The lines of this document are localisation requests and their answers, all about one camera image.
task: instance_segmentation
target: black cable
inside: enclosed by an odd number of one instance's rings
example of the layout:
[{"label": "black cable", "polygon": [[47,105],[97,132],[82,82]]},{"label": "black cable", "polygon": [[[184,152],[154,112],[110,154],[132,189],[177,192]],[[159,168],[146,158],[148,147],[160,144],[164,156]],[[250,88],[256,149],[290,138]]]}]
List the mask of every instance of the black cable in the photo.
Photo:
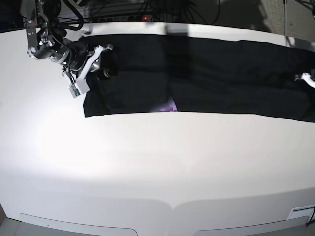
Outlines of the black cable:
[{"label": "black cable", "polygon": [[99,13],[101,10],[103,10],[106,5],[112,3],[113,1],[114,1],[114,0],[111,0],[110,2],[105,1],[105,4],[104,4],[97,12],[95,12],[95,13],[90,17],[89,22],[91,21],[91,19],[92,19],[97,13]]},{"label": "black cable", "polygon": [[309,226],[311,223],[314,223],[314,222],[315,222],[315,220],[312,220],[313,217],[314,217],[314,213],[315,213],[315,206],[314,206],[314,210],[313,210],[312,217],[311,217],[310,221],[306,224],[306,226]]},{"label": "black cable", "polygon": [[76,22],[78,23],[78,20],[72,19],[72,18],[67,18],[67,17],[58,17],[58,19],[64,19],[64,20],[70,20],[70,21],[64,21],[62,23],[67,23],[67,22]]},{"label": "black cable", "polygon": [[70,10],[76,15],[76,17],[78,17],[78,26],[70,26],[68,24],[65,23],[59,23],[59,26],[68,29],[68,30],[73,30],[73,31],[78,31],[80,29],[82,29],[83,24],[84,24],[84,19],[83,16],[80,14],[80,12],[78,12],[78,10],[71,4],[69,3],[68,0],[63,0],[63,2],[66,4],[67,7],[70,8]]},{"label": "black cable", "polygon": [[200,15],[200,13],[193,7],[190,7],[194,12],[196,12],[198,14],[198,16],[208,25],[208,22],[202,17],[202,15]]},{"label": "black cable", "polygon": [[159,6],[159,4],[161,3],[161,1],[159,0],[159,2],[158,2],[158,14],[159,14],[159,21],[161,22],[161,8],[160,8],[160,6]]},{"label": "black cable", "polygon": [[62,23],[63,23],[63,24],[76,24],[76,23],[78,23],[78,21],[72,19],[72,20],[70,20],[70,21],[63,21]]},{"label": "black cable", "polygon": [[140,12],[144,6],[144,4],[146,4],[146,1],[149,1],[149,0],[144,0],[144,2],[142,3],[141,7],[139,8],[138,12]]},{"label": "black cable", "polygon": [[191,13],[191,11],[188,10],[188,9],[184,9],[184,6],[183,6],[183,10],[184,10],[184,15],[185,15],[186,19],[189,20],[191,23],[196,23],[195,20],[194,20],[193,15],[192,15],[192,13]]},{"label": "black cable", "polygon": [[181,18],[181,17],[182,17],[182,14],[181,14],[180,8],[178,9],[177,14],[175,13],[175,5],[176,5],[176,3],[178,3],[178,0],[177,0],[177,2],[176,2],[176,1],[173,1],[172,13],[174,14],[174,16],[176,16],[176,17],[178,17],[178,18]]},{"label": "black cable", "polygon": [[97,2],[93,5],[93,7],[91,7],[91,10],[90,10],[90,14],[89,14],[89,22],[92,20],[92,12],[93,10],[96,8],[96,6],[101,2],[101,0],[97,0]]},{"label": "black cable", "polygon": [[221,13],[221,2],[220,2],[220,0],[218,0],[218,6],[219,6],[219,8],[218,8],[218,13],[217,13],[217,17],[215,18],[215,20],[211,23],[212,25],[214,25],[216,22],[217,22],[217,20],[218,20],[218,18],[219,18],[219,16],[220,16],[220,13]]},{"label": "black cable", "polygon": [[193,22],[196,23],[195,18],[194,18],[193,14],[192,14],[192,12],[191,12],[191,10],[189,8],[188,8],[188,13],[190,14]]},{"label": "black cable", "polygon": [[161,9],[160,9],[159,3],[157,5],[157,8],[155,8],[155,7],[152,6],[152,0],[151,0],[151,1],[149,1],[149,6],[152,9],[151,22],[153,21],[153,19],[161,21]]},{"label": "black cable", "polygon": [[147,0],[147,4],[146,4],[146,7],[144,8],[144,12],[143,12],[143,14],[145,15],[146,14],[146,12],[147,12],[147,8],[148,8],[148,5],[149,5],[149,2],[150,2],[151,0]]}]

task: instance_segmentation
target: purple fabric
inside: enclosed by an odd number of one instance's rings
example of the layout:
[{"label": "purple fabric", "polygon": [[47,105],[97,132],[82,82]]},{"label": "purple fabric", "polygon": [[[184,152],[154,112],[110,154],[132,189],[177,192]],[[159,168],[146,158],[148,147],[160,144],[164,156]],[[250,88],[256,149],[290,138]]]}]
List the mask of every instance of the purple fabric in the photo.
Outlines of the purple fabric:
[{"label": "purple fabric", "polygon": [[158,107],[155,107],[151,110],[151,112],[176,112],[177,107],[172,98],[166,104],[161,104]]}]

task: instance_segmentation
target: white table surface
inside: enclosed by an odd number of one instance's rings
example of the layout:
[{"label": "white table surface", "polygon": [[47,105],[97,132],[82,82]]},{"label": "white table surface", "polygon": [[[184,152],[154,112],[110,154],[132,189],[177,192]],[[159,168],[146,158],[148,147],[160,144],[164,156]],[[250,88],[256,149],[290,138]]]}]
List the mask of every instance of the white table surface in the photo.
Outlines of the white table surface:
[{"label": "white table surface", "polygon": [[[288,45],[280,35],[205,25],[99,23],[83,32],[166,28]],[[72,98],[59,65],[28,57],[24,31],[0,34],[0,42],[0,202],[7,217],[190,236],[286,220],[293,207],[315,204],[315,124],[179,112],[84,118],[84,97]]]}]

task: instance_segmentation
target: black cloth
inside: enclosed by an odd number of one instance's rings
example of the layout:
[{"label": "black cloth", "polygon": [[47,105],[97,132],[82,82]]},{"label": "black cloth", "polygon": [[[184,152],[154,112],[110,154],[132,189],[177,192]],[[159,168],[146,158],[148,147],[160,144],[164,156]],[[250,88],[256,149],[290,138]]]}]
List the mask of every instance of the black cloth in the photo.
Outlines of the black cloth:
[{"label": "black cloth", "polygon": [[86,117],[149,112],[173,98],[178,111],[257,114],[315,122],[315,89],[295,74],[315,68],[315,53],[270,43],[173,35],[81,38],[111,43],[117,77],[87,76]]}]

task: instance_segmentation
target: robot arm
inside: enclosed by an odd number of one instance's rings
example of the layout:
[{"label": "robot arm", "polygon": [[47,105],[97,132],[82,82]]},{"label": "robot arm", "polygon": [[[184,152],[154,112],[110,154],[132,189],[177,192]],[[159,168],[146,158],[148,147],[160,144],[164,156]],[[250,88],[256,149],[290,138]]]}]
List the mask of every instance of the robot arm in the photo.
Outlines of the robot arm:
[{"label": "robot arm", "polygon": [[25,0],[27,12],[26,33],[28,39],[28,54],[35,59],[50,58],[52,62],[63,66],[63,75],[69,82],[73,97],[78,97],[90,90],[85,78],[89,72],[102,72],[110,78],[116,71],[105,68],[102,57],[113,50],[108,44],[97,46],[93,51],[81,41],[71,42],[66,39],[66,30],[78,31],[83,26],[83,17],[68,0],[63,2],[78,17],[77,27],[60,23],[57,16],[61,10],[60,0]]}]

